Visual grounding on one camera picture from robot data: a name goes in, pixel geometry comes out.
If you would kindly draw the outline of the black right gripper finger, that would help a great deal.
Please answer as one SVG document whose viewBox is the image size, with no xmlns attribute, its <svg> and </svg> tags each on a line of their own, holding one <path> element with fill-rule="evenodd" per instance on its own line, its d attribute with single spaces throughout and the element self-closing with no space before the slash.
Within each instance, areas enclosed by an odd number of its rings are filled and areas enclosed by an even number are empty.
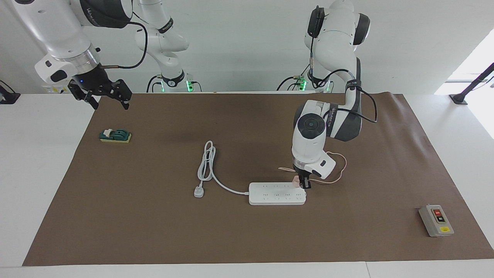
<svg viewBox="0 0 494 278">
<path fill-rule="evenodd" d="M 110 90 L 107 96 L 120 102 L 125 110 L 129 109 L 132 91 L 122 79 L 110 83 Z"/>
<path fill-rule="evenodd" d="M 92 96 L 91 92 L 85 93 L 76 83 L 76 81 L 70 80 L 68 83 L 68 88 L 76 100 L 84 101 L 90 104 L 94 110 L 98 109 L 99 104 L 97 100 L 95 100 L 95 98 Z"/>
</svg>

